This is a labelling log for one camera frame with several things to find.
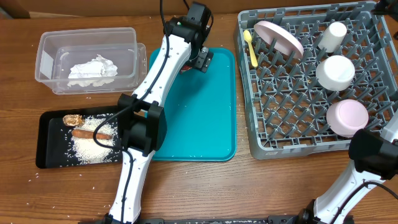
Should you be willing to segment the white rice pile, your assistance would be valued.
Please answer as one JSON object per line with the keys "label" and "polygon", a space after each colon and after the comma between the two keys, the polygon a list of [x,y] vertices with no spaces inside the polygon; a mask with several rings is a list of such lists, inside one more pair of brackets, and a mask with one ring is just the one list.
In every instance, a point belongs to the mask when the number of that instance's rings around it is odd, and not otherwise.
{"label": "white rice pile", "polygon": [[105,146],[115,146],[118,142],[118,123],[113,120],[102,127],[100,127],[98,133],[108,134],[113,138],[110,140],[97,139],[101,144],[97,145],[93,139],[76,138],[72,136],[74,129],[83,129],[87,131],[93,131],[103,121],[112,116],[111,113],[95,114],[95,115],[82,115],[85,119],[85,123],[82,126],[77,127],[63,127],[62,131],[65,133],[64,139],[66,140],[67,149],[63,153],[67,157],[67,161],[73,165],[83,164],[99,164],[105,162],[114,162],[118,160],[119,152],[114,151]]}

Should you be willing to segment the red snack wrapper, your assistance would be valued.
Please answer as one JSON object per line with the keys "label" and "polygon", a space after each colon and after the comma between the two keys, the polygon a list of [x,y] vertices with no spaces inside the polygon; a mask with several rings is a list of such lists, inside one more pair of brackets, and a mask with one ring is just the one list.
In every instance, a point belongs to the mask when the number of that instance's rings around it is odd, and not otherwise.
{"label": "red snack wrapper", "polygon": [[184,66],[181,68],[180,73],[187,72],[187,71],[191,70],[192,68],[193,68],[193,67],[190,66],[190,65],[184,65]]}

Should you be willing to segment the white napkin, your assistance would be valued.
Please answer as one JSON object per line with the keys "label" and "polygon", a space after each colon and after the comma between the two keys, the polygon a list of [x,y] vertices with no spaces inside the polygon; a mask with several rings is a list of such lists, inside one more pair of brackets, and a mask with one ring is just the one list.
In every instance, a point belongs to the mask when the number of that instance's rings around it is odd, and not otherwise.
{"label": "white napkin", "polygon": [[79,85],[86,87],[93,85],[94,87],[103,86],[114,81],[118,72],[112,60],[106,59],[101,55],[83,64],[76,64],[70,69],[69,79],[82,79],[83,81],[69,81],[68,86]]}

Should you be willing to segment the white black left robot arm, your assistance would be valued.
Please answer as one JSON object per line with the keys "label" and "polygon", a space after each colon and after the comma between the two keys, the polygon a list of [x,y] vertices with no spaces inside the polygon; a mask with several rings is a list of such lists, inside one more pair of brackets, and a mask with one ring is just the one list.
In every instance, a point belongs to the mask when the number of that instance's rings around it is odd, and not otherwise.
{"label": "white black left robot arm", "polygon": [[118,190],[103,223],[139,223],[141,196],[149,164],[167,132],[164,103],[176,76],[208,70],[213,53],[204,47],[214,21],[211,10],[193,2],[185,16],[163,21],[164,37],[154,63],[132,95],[121,95],[118,112],[123,165]]}

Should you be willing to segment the orange carrot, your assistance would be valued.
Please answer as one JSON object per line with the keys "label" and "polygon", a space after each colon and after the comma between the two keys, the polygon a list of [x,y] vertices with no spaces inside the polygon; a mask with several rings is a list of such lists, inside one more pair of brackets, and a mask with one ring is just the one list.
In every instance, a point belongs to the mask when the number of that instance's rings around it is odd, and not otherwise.
{"label": "orange carrot", "polygon": [[[74,129],[72,131],[72,136],[74,136],[76,138],[93,139],[94,132],[93,131],[83,130],[83,129]],[[96,138],[97,139],[110,140],[113,137],[108,135],[108,134],[97,133],[96,134]]]}

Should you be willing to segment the white pink plate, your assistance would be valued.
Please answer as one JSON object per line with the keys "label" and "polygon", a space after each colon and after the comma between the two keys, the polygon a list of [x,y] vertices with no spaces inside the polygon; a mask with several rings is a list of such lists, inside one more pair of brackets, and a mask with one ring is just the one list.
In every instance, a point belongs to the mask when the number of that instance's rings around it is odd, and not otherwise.
{"label": "white pink plate", "polygon": [[274,48],[284,55],[294,52],[294,58],[302,59],[304,49],[299,40],[290,32],[268,21],[260,21],[254,25],[256,34],[267,44],[271,45],[276,40]]}

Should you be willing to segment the white cup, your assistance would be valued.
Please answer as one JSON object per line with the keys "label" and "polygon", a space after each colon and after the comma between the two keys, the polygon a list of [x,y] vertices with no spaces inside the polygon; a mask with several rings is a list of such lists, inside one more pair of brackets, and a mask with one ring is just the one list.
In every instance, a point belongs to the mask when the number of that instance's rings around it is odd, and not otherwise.
{"label": "white cup", "polygon": [[341,22],[331,23],[323,32],[318,48],[325,49],[326,53],[333,53],[340,46],[347,33],[346,26]]}

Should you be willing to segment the yellow plastic spoon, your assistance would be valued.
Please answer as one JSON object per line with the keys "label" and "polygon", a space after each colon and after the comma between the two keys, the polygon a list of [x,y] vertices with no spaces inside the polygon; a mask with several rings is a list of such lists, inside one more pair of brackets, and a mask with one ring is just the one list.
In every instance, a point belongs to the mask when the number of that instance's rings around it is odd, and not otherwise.
{"label": "yellow plastic spoon", "polygon": [[243,37],[244,37],[244,40],[248,44],[251,65],[254,68],[257,68],[258,67],[258,62],[257,62],[256,54],[254,53],[254,48],[252,46],[252,35],[251,35],[251,33],[248,30],[244,30]]}

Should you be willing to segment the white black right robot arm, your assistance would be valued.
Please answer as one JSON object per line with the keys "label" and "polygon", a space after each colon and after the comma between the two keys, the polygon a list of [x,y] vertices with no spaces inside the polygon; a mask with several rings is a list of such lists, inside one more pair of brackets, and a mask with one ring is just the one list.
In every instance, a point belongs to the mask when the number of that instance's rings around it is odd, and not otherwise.
{"label": "white black right robot arm", "polygon": [[350,137],[349,164],[333,185],[312,200],[289,223],[353,223],[349,212],[373,188],[380,187],[397,197],[383,183],[397,175],[397,116],[379,135],[365,130],[369,119],[363,104],[341,100],[326,112],[326,121],[338,135]]}

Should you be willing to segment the pale green bowl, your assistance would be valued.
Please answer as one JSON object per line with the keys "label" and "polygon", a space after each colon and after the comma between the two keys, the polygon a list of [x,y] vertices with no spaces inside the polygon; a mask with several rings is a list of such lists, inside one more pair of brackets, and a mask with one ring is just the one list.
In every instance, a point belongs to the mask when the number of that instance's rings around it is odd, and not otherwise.
{"label": "pale green bowl", "polygon": [[355,74],[352,61],[342,55],[334,55],[322,61],[316,68],[318,83],[330,91],[342,91],[349,87]]}

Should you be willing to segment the brown granola chunk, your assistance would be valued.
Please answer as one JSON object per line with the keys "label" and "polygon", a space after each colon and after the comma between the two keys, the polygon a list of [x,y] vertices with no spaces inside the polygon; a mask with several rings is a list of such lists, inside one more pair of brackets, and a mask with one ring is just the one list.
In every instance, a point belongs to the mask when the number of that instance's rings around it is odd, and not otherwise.
{"label": "brown granola chunk", "polygon": [[62,120],[64,125],[69,127],[82,126],[85,123],[85,119],[80,114],[67,114]]}

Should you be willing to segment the pink bowl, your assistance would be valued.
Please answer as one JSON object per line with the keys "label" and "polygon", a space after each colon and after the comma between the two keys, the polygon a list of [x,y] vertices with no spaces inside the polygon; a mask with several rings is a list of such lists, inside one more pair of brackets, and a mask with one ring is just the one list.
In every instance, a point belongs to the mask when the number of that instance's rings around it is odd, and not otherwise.
{"label": "pink bowl", "polygon": [[368,111],[356,100],[343,100],[333,103],[326,112],[326,121],[330,129],[337,135],[352,138],[363,129],[368,121]]}

